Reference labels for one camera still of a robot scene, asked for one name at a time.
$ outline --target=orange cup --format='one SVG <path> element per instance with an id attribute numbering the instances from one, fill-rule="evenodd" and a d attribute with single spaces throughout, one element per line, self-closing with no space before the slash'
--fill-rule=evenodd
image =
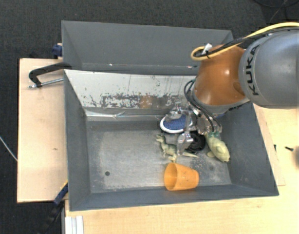
<path id="1" fill-rule="evenodd" d="M 165 169 L 164 182 L 169 191 L 193 189 L 198 185 L 199 174 L 190 167 L 169 163 Z"/>

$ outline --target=wooden table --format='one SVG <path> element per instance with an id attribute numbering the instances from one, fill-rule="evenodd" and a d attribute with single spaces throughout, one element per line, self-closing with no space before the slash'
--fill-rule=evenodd
<path id="1" fill-rule="evenodd" d="M 20 60 L 18 203 L 53 200 L 67 179 L 62 83 L 27 88 L 30 70 L 60 61 Z M 82 215 L 85 234 L 299 233 L 299 110 L 255 109 L 279 196 L 80 212 L 66 200 L 66 216 Z"/>

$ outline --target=gray carpet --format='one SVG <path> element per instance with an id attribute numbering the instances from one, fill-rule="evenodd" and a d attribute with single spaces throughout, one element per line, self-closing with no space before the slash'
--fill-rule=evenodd
<path id="1" fill-rule="evenodd" d="M 283 0 L 262 1 L 280 6 Z M 0 134 L 17 153 L 17 60 L 52 58 L 61 20 L 228 29 L 237 38 L 270 19 L 299 20 L 299 3 L 273 17 L 276 11 L 251 0 L 0 0 Z M 36 233 L 51 204 L 17 204 L 16 176 L 17 163 L 0 142 L 0 234 Z M 59 232 L 57 223 L 49 233 Z"/>

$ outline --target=yellow cable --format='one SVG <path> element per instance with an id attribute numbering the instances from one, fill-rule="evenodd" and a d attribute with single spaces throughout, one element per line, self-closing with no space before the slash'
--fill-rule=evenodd
<path id="1" fill-rule="evenodd" d="M 250 34 L 250 35 L 248 35 L 248 36 L 246 36 L 246 37 L 244 37 L 244 38 L 249 38 L 249 37 L 252 37 L 252 36 L 255 36 L 255 35 L 258 35 L 258 34 L 267 32 L 267 31 L 269 31 L 269 30 L 277 29 L 277 28 L 281 28 L 281 27 L 299 27 L 299 22 L 283 22 L 283 23 L 278 23 L 278 24 L 274 24 L 274 25 L 271 25 L 271 26 L 267 26 L 267 27 L 265 27 L 265 28 L 263 28 L 263 29 L 260 29 L 260 30 L 254 32 L 254 33 L 252 33 L 252 34 Z M 233 47 L 235 47 L 235 46 L 237 46 L 237 45 L 239 45 L 239 44 L 241 44 L 241 42 L 240 42 L 240 43 L 237 43 L 237 44 L 235 44 L 235 45 L 233 45 L 233 46 L 230 46 L 230 47 L 228 47 L 228 48 L 225 48 L 225 49 L 223 49 L 223 50 L 220 50 L 220 51 L 218 51 L 218 52 L 216 52 L 216 53 L 209 54 L 208 56 L 205 56 L 205 57 L 195 57 L 194 54 L 195 54 L 197 51 L 203 50 L 203 49 L 205 48 L 205 46 L 200 46 L 200 47 L 197 47 L 196 49 L 194 49 L 194 50 L 192 51 L 192 53 L 190 54 L 190 57 L 191 57 L 193 60 L 197 60 L 197 61 L 205 60 L 205 59 L 208 59 L 208 58 L 217 56 L 217 55 L 219 55 L 219 54 L 221 54 L 221 53 L 223 53 L 223 52 L 225 52 L 225 51 L 227 51 L 227 50 L 229 50 L 229 49 L 231 49 L 231 48 L 233 48 Z"/>

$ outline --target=small toy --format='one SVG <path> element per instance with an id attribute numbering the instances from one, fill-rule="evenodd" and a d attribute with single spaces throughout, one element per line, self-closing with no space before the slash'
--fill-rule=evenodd
<path id="1" fill-rule="evenodd" d="M 157 137 L 156 140 L 161 143 L 161 148 L 163 149 L 163 156 L 165 157 L 166 154 L 170 155 L 168 159 L 176 163 L 177 146 L 172 144 L 167 144 L 166 138 L 163 135 L 156 135 L 156 137 Z M 186 151 L 183 152 L 183 156 L 198 158 L 197 155 L 194 155 Z"/>
<path id="2" fill-rule="evenodd" d="M 226 144 L 224 141 L 219 139 L 219 132 L 205 133 L 205 138 L 211 150 L 207 153 L 208 157 L 217 157 L 222 162 L 228 162 L 230 160 L 230 155 Z"/>

